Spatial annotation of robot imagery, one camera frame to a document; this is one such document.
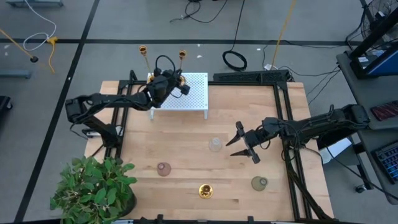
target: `white perforated platform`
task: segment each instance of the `white perforated platform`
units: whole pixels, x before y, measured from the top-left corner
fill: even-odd
[[[191,88],[189,94],[176,98],[181,95],[181,91],[178,88],[174,88],[172,94],[176,97],[169,96],[161,108],[152,108],[150,110],[151,119],[154,117],[155,110],[204,111],[205,119],[207,119],[209,108],[207,73],[182,73],[182,75],[186,79],[186,84]]]

